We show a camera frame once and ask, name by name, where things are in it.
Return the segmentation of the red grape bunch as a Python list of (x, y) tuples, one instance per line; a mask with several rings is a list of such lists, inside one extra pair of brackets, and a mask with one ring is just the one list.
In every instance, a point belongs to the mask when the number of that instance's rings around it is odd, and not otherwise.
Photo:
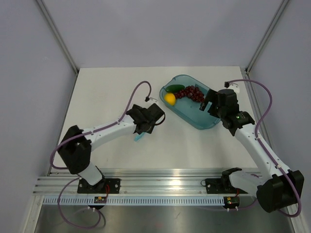
[(176, 99), (187, 97), (194, 102), (203, 102), (205, 99), (203, 92), (195, 86), (187, 86), (184, 89), (175, 92), (174, 96)]

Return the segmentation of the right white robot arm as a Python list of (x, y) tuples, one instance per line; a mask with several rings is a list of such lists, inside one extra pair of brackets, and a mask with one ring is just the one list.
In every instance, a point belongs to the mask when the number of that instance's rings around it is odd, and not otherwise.
[(214, 184), (225, 192), (234, 189), (242, 190), (256, 197), (262, 209), (268, 213), (297, 205), (294, 214), (301, 214), (301, 193), (304, 176), (299, 171), (292, 171), (274, 153), (258, 132), (258, 124), (245, 111), (239, 110), (237, 95), (232, 89), (220, 91), (209, 90), (200, 110), (208, 108), (211, 116), (221, 120), (223, 126), (230, 131), (246, 149), (257, 165), (261, 177), (245, 173), (241, 168), (231, 168), (222, 172), (220, 180)]

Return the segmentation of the left aluminium frame post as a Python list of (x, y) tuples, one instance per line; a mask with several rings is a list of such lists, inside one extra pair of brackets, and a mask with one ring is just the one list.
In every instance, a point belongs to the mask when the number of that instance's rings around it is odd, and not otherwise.
[(65, 44), (65, 41), (63, 40), (62, 35), (61, 35), (59, 29), (57, 28), (57, 25), (56, 25), (52, 15), (51, 15), (51, 13), (49, 12), (45, 2), (43, 0), (35, 0), (35, 3), (37, 4), (44, 20), (46, 21), (55, 41), (57, 42), (60, 50), (62, 51), (66, 61), (70, 65), (73, 73), (75, 74), (75, 76), (78, 76), (80, 69), (77, 66), (76, 62), (74, 61), (67, 45)]

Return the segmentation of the left small circuit board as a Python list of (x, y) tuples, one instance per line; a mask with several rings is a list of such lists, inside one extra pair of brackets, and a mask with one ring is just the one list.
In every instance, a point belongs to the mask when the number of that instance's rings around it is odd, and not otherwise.
[(107, 201), (107, 197), (94, 197), (94, 203), (105, 204), (106, 201)]

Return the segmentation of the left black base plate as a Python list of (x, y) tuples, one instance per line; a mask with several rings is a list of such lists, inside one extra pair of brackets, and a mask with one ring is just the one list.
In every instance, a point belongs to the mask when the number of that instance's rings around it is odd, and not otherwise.
[(120, 192), (121, 179), (104, 178), (95, 185), (90, 185), (85, 179), (79, 180), (78, 194), (118, 194)]

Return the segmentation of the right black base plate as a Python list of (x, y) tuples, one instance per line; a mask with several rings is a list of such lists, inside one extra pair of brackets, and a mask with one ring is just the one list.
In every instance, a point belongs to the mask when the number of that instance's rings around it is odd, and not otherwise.
[(206, 178), (201, 180), (200, 184), (205, 187), (208, 194), (246, 194), (245, 191), (234, 188), (230, 183), (223, 182), (221, 178)]

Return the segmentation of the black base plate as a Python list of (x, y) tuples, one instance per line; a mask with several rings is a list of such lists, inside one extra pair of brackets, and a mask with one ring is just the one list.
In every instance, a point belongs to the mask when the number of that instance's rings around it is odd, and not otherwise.
[(223, 182), (221, 178), (206, 178), (201, 180), (200, 184), (205, 187), (208, 194), (246, 194), (245, 191), (234, 188), (230, 183)]
[(95, 185), (90, 185), (85, 179), (79, 180), (78, 194), (118, 194), (120, 192), (121, 179), (104, 178)]

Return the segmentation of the yellow lemon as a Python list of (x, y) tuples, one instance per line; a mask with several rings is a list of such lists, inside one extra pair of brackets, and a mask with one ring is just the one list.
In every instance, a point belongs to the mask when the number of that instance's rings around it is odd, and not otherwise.
[(174, 106), (176, 103), (176, 97), (173, 93), (167, 93), (164, 96), (164, 100), (171, 106)]

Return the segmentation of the right small circuit board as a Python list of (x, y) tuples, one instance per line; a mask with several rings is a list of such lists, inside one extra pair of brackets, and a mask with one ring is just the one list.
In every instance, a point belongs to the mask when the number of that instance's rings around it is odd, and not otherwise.
[(236, 197), (224, 197), (224, 208), (236, 208), (239, 207), (240, 205), (240, 197), (236, 196)]

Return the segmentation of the aluminium frame post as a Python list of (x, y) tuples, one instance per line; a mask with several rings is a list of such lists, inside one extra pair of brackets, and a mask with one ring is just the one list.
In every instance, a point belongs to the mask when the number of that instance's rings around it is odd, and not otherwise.
[(255, 52), (253, 53), (248, 65), (245, 68), (245, 73), (247, 75), (250, 74), (252, 68), (256, 64), (256, 61), (259, 59), (260, 55), (262, 54), (263, 50), (265, 49), (267, 43), (269, 42), (269, 39), (271, 38), (274, 30), (276, 29), (278, 23), (280, 22), (283, 14), (285, 13), (288, 5), (291, 3), (291, 0), (282, 0), (280, 5), (278, 6), (276, 12), (273, 15), (273, 18), (271, 19), (267, 29), (265, 30), (263, 37), (261, 38), (258, 46), (255, 49)]
[(78, 76), (80, 69), (77, 66), (76, 62), (74, 61), (67, 45), (65, 44), (65, 41), (63, 40), (62, 35), (61, 35), (59, 29), (57, 28), (57, 25), (56, 25), (52, 15), (51, 15), (51, 13), (49, 12), (45, 2), (43, 0), (35, 0), (35, 3), (37, 4), (44, 20), (46, 21), (55, 41), (57, 42), (60, 50), (62, 51), (66, 61), (70, 65), (73, 73), (75, 74), (75, 76)]

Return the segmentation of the aluminium mounting rail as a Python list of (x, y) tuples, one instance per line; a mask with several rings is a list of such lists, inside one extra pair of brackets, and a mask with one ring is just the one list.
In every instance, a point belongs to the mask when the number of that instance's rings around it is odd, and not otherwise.
[[(224, 168), (118, 169), (103, 168), (107, 178), (121, 179), (120, 196), (205, 196), (206, 178), (218, 178)], [(77, 176), (53, 169), (35, 182), (33, 195), (56, 195)]]

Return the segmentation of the small circuit board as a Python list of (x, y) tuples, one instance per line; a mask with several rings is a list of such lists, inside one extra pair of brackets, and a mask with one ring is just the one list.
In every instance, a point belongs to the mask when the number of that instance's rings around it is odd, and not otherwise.
[(94, 197), (94, 203), (105, 204), (106, 201), (107, 201), (107, 197)]
[(236, 208), (239, 207), (240, 205), (240, 197), (236, 196), (236, 197), (224, 197), (224, 208)]

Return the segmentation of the green cucumber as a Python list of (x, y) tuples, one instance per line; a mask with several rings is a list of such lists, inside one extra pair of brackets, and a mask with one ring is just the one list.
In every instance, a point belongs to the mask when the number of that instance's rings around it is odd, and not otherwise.
[(165, 88), (165, 91), (167, 93), (176, 93), (184, 89), (185, 89), (185, 86), (182, 84), (172, 84), (172, 85), (167, 86)]

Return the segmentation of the clear zip top bag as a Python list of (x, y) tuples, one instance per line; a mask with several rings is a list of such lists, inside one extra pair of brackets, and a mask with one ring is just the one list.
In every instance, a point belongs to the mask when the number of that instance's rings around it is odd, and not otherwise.
[(134, 138), (135, 142), (138, 142), (140, 139), (144, 137), (145, 133), (137, 134)]

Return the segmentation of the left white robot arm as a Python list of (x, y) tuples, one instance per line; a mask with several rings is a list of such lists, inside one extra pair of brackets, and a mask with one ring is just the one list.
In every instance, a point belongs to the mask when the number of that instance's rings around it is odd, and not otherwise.
[(151, 134), (154, 127), (163, 123), (165, 112), (156, 104), (148, 108), (136, 104), (117, 121), (92, 129), (80, 129), (74, 125), (68, 129), (57, 149), (71, 174), (86, 181), (88, 188), (100, 193), (105, 187), (105, 177), (91, 163), (91, 153), (103, 144), (128, 134)]

